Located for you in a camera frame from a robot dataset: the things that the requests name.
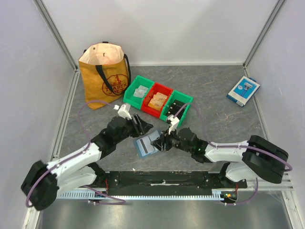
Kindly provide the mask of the black VIP credit card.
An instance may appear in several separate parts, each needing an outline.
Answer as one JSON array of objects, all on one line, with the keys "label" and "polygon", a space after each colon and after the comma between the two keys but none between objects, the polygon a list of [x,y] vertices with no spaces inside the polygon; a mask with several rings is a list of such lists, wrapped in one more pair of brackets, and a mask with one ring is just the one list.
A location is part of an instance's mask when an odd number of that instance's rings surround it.
[{"label": "black VIP credit card", "polygon": [[171,111],[171,114],[177,113],[181,107],[184,106],[185,103],[179,101],[179,100],[174,100],[173,103],[170,105],[169,111]]}]

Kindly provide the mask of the silver credit card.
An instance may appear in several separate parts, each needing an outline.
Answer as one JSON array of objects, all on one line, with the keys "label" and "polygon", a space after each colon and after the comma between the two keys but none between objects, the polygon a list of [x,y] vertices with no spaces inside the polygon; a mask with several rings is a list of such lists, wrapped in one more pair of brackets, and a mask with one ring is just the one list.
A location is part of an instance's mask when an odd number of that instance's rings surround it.
[{"label": "silver credit card", "polygon": [[143,98],[145,96],[146,91],[143,89],[135,89],[133,96],[137,98]]}]

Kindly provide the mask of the blue leather card holder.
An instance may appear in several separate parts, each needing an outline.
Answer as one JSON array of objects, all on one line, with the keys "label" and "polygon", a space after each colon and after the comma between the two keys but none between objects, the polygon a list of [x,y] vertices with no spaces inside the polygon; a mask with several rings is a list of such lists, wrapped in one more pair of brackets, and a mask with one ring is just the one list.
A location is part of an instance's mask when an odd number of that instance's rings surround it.
[{"label": "blue leather card holder", "polygon": [[133,142],[139,157],[146,157],[159,151],[151,144],[152,141],[156,140],[158,137],[160,137],[160,132],[155,130],[151,134],[145,135]]}]

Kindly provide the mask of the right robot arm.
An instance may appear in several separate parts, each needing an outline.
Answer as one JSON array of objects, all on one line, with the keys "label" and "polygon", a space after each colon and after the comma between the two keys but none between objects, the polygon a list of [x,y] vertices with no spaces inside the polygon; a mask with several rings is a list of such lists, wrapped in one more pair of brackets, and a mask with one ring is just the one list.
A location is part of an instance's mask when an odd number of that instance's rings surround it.
[{"label": "right robot arm", "polygon": [[183,128],[180,131],[162,131],[151,144],[160,151],[171,148],[185,151],[199,163],[223,161],[218,182],[225,188],[252,178],[280,184],[288,168],[289,154],[257,135],[247,141],[224,144],[201,140],[190,128]]}]

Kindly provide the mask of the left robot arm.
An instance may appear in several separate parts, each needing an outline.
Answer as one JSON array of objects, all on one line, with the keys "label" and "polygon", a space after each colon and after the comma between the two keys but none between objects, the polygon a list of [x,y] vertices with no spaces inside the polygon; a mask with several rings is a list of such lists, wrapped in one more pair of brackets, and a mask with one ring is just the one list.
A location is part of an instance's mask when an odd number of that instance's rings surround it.
[{"label": "left robot arm", "polygon": [[137,114],[131,119],[115,116],[81,149],[56,161],[33,163],[21,185],[26,207],[41,211],[62,193],[90,184],[101,187],[105,176],[97,161],[112,153],[123,140],[143,136],[152,128]]}]

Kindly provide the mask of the gold credit card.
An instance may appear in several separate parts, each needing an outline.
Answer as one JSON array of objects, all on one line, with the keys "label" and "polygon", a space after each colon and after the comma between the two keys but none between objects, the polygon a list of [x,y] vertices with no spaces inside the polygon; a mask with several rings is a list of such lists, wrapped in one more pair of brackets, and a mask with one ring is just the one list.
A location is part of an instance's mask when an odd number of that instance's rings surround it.
[{"label": "gold credit card", "polygon": [[155,101],[157,101],[157,102],[159,102],[159,103],[164,103],[165,102],[165,100],[166,100],[166,96],[160,96],[160,95],[157,95],[157,94],[155,94],[154,96],[153,96],[153,99],[155,100]]},{"label": "gold credit card", "polygon": [[160,101],[155,100],[155,99],[151,99],[148,103],[148,106],[150,108],[155,109],[155,110],[160,110],[163,106],[163,102],[160,102]]}]

